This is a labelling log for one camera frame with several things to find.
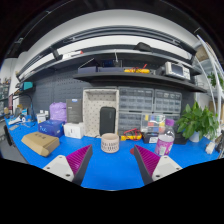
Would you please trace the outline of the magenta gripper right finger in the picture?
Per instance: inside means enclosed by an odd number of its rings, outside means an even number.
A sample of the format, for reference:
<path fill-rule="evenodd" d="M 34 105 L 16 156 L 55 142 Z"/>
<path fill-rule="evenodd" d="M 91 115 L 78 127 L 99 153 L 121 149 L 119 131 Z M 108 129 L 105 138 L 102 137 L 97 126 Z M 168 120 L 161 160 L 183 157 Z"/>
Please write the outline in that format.
<path fill-rule="evenodd" d="M 169 156 L 159 156 L 138 145 L 134 146 L 133 153 L 145 185 L 182 169 Z"/>

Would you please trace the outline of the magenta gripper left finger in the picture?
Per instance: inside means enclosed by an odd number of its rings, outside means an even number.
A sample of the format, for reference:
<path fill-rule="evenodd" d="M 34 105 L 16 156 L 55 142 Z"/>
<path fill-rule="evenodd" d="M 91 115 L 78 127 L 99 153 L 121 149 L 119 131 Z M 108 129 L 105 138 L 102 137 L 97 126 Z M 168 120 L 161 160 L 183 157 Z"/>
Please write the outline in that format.
<path fill-rule="evenodd" d="M 58 155 L 44 167 L 44 170 L 81 185 L 92 154 L 92 145 L 87 145 L 67 156 Z"/>

